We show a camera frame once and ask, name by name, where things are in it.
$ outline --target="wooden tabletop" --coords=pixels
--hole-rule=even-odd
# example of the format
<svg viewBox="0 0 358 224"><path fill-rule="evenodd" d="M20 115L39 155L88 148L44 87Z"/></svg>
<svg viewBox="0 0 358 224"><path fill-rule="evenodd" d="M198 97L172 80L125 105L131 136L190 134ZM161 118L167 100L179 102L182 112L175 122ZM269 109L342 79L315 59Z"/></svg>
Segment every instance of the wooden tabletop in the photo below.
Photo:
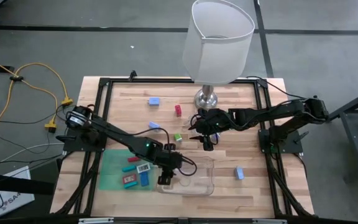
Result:
<svg viewBox="0 0 358 224"><path fill-rule="evenodd" d="M96 98L100 77L84 77L78 105L92 104ZM285 90L281 78L269 81ZM272 218L273 206L267 178L266 162L260 152L257 131L259 126L243 132L227 131L212 152L203 150L200 142L189 140L194 136L187 130L188 119L196 111L193 97L199 85L184 83L115 83L108 121L128 133L148 128L154 121L165 128L173 141L180 133L183 142L178 151L190 157L209 156L214 160L214 192L209 196L161 194L153 191L98 190L96 186L92 216L109 217L210 217L210 218ZM216 86L218 108L256 108L254 87L246 84ZM287 100L287 96L272 86L270 100L276 105ZM150 108L147 100L160 97L160 106ZM180 105L182 116L177 118L174 106ZM276 121L282 124L285 120ZM163 133L144 134L160 142L166 142ZM114 141L108 141L106 149L124 149ZM288 188L302 204L313 213L305 171L301 162L292 154L284 154L283 164ZM51 212L56 212L76 189L83 163L84 153L74 152L65 159L58 178ZM234 168L243 167L245 179L236 180ZM284 211L282 193L278 189L280 208ZM88 187L84 191L84 209Z"/></svg>

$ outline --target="green mat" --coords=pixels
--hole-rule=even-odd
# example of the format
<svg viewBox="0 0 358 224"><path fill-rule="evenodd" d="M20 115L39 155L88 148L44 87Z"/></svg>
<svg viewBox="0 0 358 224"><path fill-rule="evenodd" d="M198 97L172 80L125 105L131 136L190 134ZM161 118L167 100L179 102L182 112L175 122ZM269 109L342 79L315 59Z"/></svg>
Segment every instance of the green mat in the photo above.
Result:
<svg viewBox="0 0 358 224"><path fill-rule="evenodd" d="M134 157L128 149L108 149L103 152L102 168L100 171L99 190L153 190L155 187L156 167L151 166L148 171L149 185L142 187L140 177L136 170L123 172L122 168L135 165L145 164L147 161L128 162L127 158ZM138 184L128 189L124 188L122 178L127 175L136 174Z"/></svg>

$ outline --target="lamp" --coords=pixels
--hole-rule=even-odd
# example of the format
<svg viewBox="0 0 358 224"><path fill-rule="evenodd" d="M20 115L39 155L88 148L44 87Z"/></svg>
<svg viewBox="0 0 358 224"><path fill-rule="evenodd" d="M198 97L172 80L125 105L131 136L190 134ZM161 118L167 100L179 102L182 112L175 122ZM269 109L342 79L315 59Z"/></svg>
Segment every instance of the lamp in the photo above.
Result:
<svg viewBox="0 0 358 224"><path fill-rule="evenodd" d="M241 75L254 29L251 17L232 3L193 3L183 63L191 79L203 85L194 98L197 108L214 108L218 98L213 86L230 83Z"/></svg>

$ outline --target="concrete floor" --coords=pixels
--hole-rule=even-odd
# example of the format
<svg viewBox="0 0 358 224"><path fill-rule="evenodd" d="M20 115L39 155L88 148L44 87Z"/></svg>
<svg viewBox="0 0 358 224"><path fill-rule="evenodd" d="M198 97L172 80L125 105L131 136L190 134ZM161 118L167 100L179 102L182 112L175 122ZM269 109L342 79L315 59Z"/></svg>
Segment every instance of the concrete floor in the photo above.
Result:
<svg viewBox="0 0 358 224"><path fill-rule="evenodd" d="M4 25L53 25L100 27L187 27L193 0L21 0L0 9ZM255 20L252 0L232 1ZM355 0L260 0L266 29L358 30ZM65 80L69 95L77 100L83 76L128 75L182 76L181 55L185 33L148 32L43 32L0 31L0 63L16 68L29 62L50 65ZM267 35L275 77L285 79L288 92L318 95L329 111L358 96L358 36ZM37 86L52 90L60 99L61 85L40 67L22 72ZM266 77L259 34L254 34L243 76ZM0 74L0 111L9 79ZM52 114L53 101L43 93L18 83L4 120L34 121ZM0 123L0 136L24 146L43 144L44 123ZM302 140L304 160L314 210L325 218L358 221L358 182L345 184L342 177L357 166L339 120L320 126L307 125L310 134ZM64 126L58 127L62 133ZM21 150L0 140L0 160ZM44 154L24 152L17 160L32 160L59 154L51 147ZM0 174L22 166L0 165Z"/></svg>

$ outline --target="red block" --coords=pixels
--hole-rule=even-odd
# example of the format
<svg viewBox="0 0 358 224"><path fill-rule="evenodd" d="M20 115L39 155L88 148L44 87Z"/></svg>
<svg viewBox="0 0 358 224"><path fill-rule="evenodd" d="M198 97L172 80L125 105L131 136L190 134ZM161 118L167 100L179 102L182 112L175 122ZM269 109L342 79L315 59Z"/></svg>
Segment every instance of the red block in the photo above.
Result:
<svg viewBox="0 0 358 224"><path fill-rule="evenodd" d="M138 157L136 157L136 156L128 158L128 162L136 162L136 161L139 161L139 160L140 159Z"/></svg>
<svg viewBox="0 0 358 224"><path fill-rule="evenodd" d="M128 175L128 176L125 176L122 178L122 183L123 184L128 184L128 183L131 183L133 181L136 181L136 174L131 174L131 175Z"/></svg>
<svg viewBox="0 0 358 224"><path fill-rule="evenodd" d="M181 116L180 105L176 105L176 106L175 106L175 111L176 111L176 113L177 113L177 116Z"/></svg>

